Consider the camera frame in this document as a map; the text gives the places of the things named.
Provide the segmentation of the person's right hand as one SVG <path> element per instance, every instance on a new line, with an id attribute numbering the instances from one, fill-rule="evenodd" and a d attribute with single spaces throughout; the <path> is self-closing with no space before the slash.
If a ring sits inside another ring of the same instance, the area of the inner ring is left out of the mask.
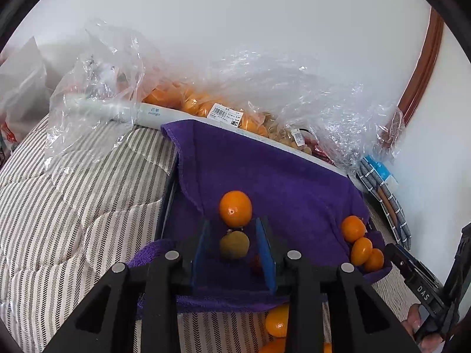
<path id="1" fill-rule="evenodd" d="M 413 335 L 419 327 L 422 326 L 422 317 L 420 314 L 420 305 L 413 304 L 409 310 L 407 318 L 402 321 L 402 326 L 407 330 L 409 335 Z M 420 343 L 419 348 L 423 353 L 435 352 L 443 342 L 443 338 L 438 335 L 428 335 Z"/>

